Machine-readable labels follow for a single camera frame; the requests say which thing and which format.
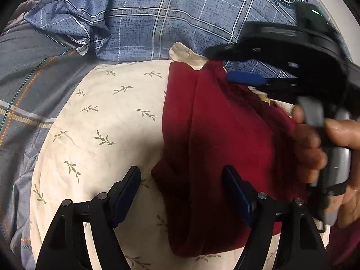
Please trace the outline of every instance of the gray handle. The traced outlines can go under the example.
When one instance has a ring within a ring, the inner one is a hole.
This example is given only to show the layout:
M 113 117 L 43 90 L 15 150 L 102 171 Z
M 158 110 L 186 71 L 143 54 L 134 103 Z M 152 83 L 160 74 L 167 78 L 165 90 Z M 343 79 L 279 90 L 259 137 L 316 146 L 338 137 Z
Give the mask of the gray handle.
M 298 102 L 303 109 L 305 122 L 316 128 L 324 127 L 324 109 L 322 103 L 311 97 L 300 97 Z M 350 113 L 345 109 L 339 109 L 335 120 L 349 120 Z M 328 179 L 326 187 L 345 182 L 349 177 L 351 164 L 351 151 L 344 147 L 333 147 L 328 155 Z M 311 187 L 318 185 L 317 180 L 310 184 Z M 337 219 L 338 210 L 324 215 L 324 224 L 334 225 Z

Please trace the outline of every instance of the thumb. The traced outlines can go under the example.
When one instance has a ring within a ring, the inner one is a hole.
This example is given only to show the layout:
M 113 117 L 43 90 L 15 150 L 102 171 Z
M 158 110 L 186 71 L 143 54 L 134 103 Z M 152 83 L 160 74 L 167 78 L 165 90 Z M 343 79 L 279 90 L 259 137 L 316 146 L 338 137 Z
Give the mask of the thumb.
M 360 123 L 357 121 L 325 119 L 325 128 L 334 144 L 355 150 L 360 149 Z

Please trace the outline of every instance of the green led light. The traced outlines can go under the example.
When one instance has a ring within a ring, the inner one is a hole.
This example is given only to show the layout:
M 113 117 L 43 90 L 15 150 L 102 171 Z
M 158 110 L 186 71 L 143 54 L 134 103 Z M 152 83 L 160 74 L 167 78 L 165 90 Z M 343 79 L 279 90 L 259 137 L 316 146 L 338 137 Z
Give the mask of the green led light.
M 312 12 L 314 12 L 314 13 L 316 13 L 316 14 L 318 14 L 318 15 L 322 16 L 319 12 L 316 12 L 315 10 L 312 10 Z

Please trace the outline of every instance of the finger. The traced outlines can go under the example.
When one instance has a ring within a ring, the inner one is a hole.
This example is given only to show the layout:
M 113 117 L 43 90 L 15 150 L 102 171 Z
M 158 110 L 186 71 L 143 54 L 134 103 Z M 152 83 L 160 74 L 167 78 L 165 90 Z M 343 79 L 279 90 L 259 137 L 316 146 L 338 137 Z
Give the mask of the finger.
M 304 184 L 311 184 L 317 180 L 319 177 L 318 169 L 308 169 L 302 165 L 299 165 L 297 168 L 297 177 L 299 181 Z
M 304 148 L 318 148 L 321 143 L 315 128 L 305 124 L 296 125 L 294 138 L 296 144 Z
M 344 228 L 360 218 L 359 200 L 360 192 L 358 191 L 356 196 L 341 205 L 338 213 L 338 225 L 340 228 Z
M 346 204 L 347 202 L 349 202 L 351 198 L 354 198 L 356 193 L 357 193 L 356 189 L 353 189 L 351 186 L 347 185 L 342 203 Z
M 328 161 L 325 152 L 320 148 L 304 149 L 296 146 L 295 155 L 301 165 L 308 169 L 323 169 Z
M 291 111 L 291 117 L 296 124 L 302 124 L 305 121 L 304 113 L 299 105 L 294 106 Z
M 344 195 L 332 196 L 329 199 L 329 206 L 326 208 L 325 213 L 331 213 L 338 209 L 343 201 Z
M 325 127 L 329 138 L 336 145 L 360 149 L 360 123 L 354 120 L 325 119 Z

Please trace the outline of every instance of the bed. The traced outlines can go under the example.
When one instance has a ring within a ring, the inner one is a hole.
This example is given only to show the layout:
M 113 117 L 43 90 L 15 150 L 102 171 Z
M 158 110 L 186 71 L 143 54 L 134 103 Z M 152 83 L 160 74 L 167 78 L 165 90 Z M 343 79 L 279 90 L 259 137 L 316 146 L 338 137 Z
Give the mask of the bed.
M 66 2 L 35 1 L 40 5 Z M 346 5 L 339 2 L 334 8 L 329 0 L 302 1 L 321 9 L 343 34 L 347 55 L 359 62 L 359 45 L 348 40 L 358 36 L 360 28 Z M 79 9 L 74 3 L 67 6 Z M 86 17 L 104 11 L 107 30 L 102 25 L 94 34 L 94 20 L 80 21 L 80 28 L 89 25 L 88 38 L 77 32 L 76 22 L 63 27 L 69 32 L 61 33 L 56 28 L 61 19 L 42 16 L 40 8 L 31 17 L 23 13 L 14 17 L 0 37 L 0 231 L 26 269 L 35 269 L 29 197 L 37 156 L 50 127 L 86 74 L 98 64 L 167 59 L 176 41 L 201 54 L 209 45 L 236 42 L 244 21 L 295 24 L 294 11 L 286 0 L 108 0 L 105 8 L 93 9 Z M 349 23 L 342 23 L 339 13 L 350 17 L 343 18 Z M 79 12 L 73 14 L 77 15 L 86 19 Z M 225 62 L 224 66 L 268 78 L 290 75 L 256 61 Z

